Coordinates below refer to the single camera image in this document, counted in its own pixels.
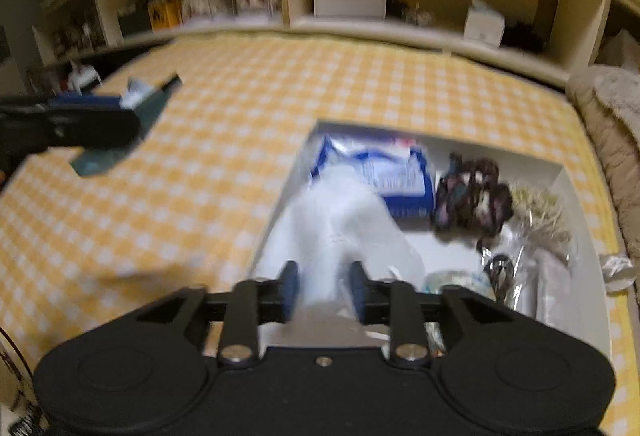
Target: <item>shelf compartment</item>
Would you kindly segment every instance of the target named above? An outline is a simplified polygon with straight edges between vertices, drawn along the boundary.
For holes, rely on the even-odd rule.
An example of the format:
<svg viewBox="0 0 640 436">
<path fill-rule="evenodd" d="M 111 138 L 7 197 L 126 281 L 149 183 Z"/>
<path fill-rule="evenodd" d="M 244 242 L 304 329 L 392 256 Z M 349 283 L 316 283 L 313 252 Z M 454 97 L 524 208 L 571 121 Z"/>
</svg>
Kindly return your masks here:
<svg viewBox="0 0 640 436">
<path fill-rule="evenodd" d="M 595 61 L 611 0 L 558 0 L 548 54 L 570 74 Z"/>
<path fill-rule="evenodd" d="M 167 28 L 158 32 L 149 30 L 140 34 L 132 34 L 121 39 L 117 46 L 109 48 L 109 51 L 154 44 L 184 36 L 198 36 L 216 32 L 281 32 L 283 30 L 284 26 L 280 12 L 275 12 L 271 18 L 266 13 L 244 14 L 238 17 L 217 16 L 210 20 L 195 18 L 183 25 L 174 26 L 174 28 Z"/>
<path fill-rule="evenodd" d="M 479 41 L 464 39 L 461 32 L 447 28 L 420 28 L 400 20 L 320 20 L 312 15 L 292 23 L 293 31 L 332 34 L 348 38 L 372 39 L 418 48 L 452 52 L 496 68 L 564 87 L 568 72 L 545 55 L 535 55 L 515 48 L 494 48 Z"/>
<path fill-rule="evenodd" d="M 68 54 L 56 55 L 54 47 L 56 44 L 56 36 L 60 36 L 62 42 L 67 46 L 78 44 L 79 37 L 82 35 L 82 24 L 87 22 L 87 20 L 91 25 L 93 36 L 91 48 L 78 47 L 79 52 L 72 50 L 71 53 Z M 81 55 L 107 47 L 95 0 L 69 1 L 64 11 L 59 10 L 44 16 L 43 19 L 32 28 L 36 46 L 40 53 L 40 59 L 44 65 L 56 64 L 59 60 L 81 57 Z M 71 28 L 75 30 L 74 36 L 71 36 L 69 33 Z"/>
</svg>

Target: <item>yellow checkered tablecloth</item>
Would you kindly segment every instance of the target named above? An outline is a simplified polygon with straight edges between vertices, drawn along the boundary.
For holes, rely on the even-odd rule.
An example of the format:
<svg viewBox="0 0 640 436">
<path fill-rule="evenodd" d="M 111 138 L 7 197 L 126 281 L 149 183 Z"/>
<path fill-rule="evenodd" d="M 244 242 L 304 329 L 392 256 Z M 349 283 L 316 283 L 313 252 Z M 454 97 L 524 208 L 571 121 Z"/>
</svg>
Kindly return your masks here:
<svg viewBox="0 0 640 436">
<path fill-rule="evenodd" d="M 77 177 L 67 150 L 32 156 L 0 201 L 0 325 L 34 363 L 53 345 L 182 285 L 229 289 L 318 119 L 495 145 L 563 163 L 596 246 L 618 250 L 607 190 L 573 108 L 469 61 L 327 38 L 184 39 L 128 76 L 184 86 L 145 143 L 107 175 Z M 608 299 L 618 387 L 604 429 L 640 434 L 626 296 Z"/>
</svg>

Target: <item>blue packaging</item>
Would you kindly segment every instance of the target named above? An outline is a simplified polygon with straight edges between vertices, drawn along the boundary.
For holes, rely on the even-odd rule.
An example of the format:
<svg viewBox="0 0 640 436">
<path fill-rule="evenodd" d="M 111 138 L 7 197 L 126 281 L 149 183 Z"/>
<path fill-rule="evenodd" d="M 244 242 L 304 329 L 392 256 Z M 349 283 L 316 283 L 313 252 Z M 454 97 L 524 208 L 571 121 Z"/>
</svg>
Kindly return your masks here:
<svg viewBox="0 0 640 436">
<path fill-rule="evenodd" d="M 395 218 L 426 217 L 434 209 L 434 181 L 420 147 L 405 140 L 325 136 L 313 179 L 337 166 L 350 167 L 373 187 Z"/>
</svg>

